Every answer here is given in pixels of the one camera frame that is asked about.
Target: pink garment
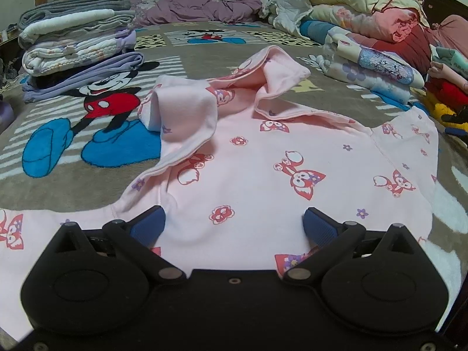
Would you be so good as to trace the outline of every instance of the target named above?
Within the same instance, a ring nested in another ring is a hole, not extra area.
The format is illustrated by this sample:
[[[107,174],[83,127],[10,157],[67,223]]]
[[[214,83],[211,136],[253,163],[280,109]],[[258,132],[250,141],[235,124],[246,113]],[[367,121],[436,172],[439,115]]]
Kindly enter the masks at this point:
[[[432,61],[431,68],[427,73],[432,78],[445,79],[446,81],[455,84],[460,88],[460,90],[468,93],[468,81],[446,64]]]
[[[418,13],[411,9],[388,8],[373,14],[360,13],[348,5],[325,5],[328,15],[334,18],[326,22],[338,25],[353,33],[387,42],[403,41],[418,24]],[[314,6],[310,14],[313,20],[324,20],[321,13],[323,5]]]
[[[466,40],[468,21],[463,17],[452,14],[440,25],[434,24],[434,30],[428,30],[441,44],[441,47],[458,50],[468,58],[468,42]]]
[[[136,20],[142,26],[186,21],[253,21],[260,0],[159,0]]]
[[[277,99],[309,75],[270,46],[225,78],[158,77],[138,114],[161,130],[161,160],[117,202],[68,213],[0,210],[0,327],[16,339],[31,330],[20,287],[67,220],[100,228],[159,204],[167,219],[155,246],[188,274],[276,269],[276,255],[308,254],[302,216],[311,206],[372,230],[404,223],[427,238],[438,154],[432,121],[414,107],[370,129]]]

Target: purple flower print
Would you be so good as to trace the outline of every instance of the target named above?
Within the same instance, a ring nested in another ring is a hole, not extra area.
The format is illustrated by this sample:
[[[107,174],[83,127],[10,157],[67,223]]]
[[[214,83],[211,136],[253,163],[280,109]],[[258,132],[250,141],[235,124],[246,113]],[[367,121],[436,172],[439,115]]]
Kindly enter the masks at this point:
[[[349,63],[344,63],[343,71],[348,73],[346,77],[351,82],[354,82],[356,79],[360,81],[363,81],[364,79],[366,79],[366,75],[363,72],[364,69],[358,65],[351,65]]]
[[[301,255],[296,256],[294,254],[288,255],[288,259],[285,261],[285,270],[289,270],[292,267],[295,267],[297,264],[299,264],[303,260],[303,257]]]
[[[361,219],[365,219],[367,215],[369,214],[366,212],[366,209],[357,209],[356,216],[359,216]]]
[[[140,191],[141,188],[144,186],[144,179],[137,179],[136,182],[132,185],[132,188],[134,188],[137,191]]]

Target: bed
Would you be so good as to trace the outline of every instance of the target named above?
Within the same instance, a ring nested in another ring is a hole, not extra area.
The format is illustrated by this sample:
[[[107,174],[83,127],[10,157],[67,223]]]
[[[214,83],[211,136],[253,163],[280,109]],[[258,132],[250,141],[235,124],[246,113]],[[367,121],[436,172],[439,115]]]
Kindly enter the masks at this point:
[[[324,76],[314,57],[310,57],[320,55],[319,44],[292,37],[261,22],[185,22],[138,29],[135,50],[144,54],[144,67],[131,77],[116,77],[114,82],[121,83],[121,92],[142,99],[153,88],[158,75],[191,79],[225,76],[268,45],[282,47],[311,71],[308,79],[283,95],[284,99],[341,113],[369,127],[382,125],[402,112],[368,90]],[[35,141],[32,136],[35,130],[41,125],[56,123],[57,119],[75,127],[85,116],[86,108],[81,89],[56,99],[24,105],[22,81],[20,76],[2,91],[17,119],[0,135],[0,207],[57,212],[99,208],[116,201],[136,175],[157,162],[157,155],[145,147],[134,146],[132,137],[126,137],[139,124],[135,107],[121,120],[119,136],[100,137],[104,129],[116,123],[112,124],[110,116],[96,119],[86,127],[77,128],[69,145],[59,155],[55,154],[56,165],[45,168],[43,175],[31,175],[23,150],[29,142]],[[458,143],[439,135],[432,230],[427,239],[419,239],[448,284],[451,302],[468,269],[465,152]],[[62,223],[70,220],[73,218],[64,217]],[[0,343],[11,346],[13,340],[3,335]]]

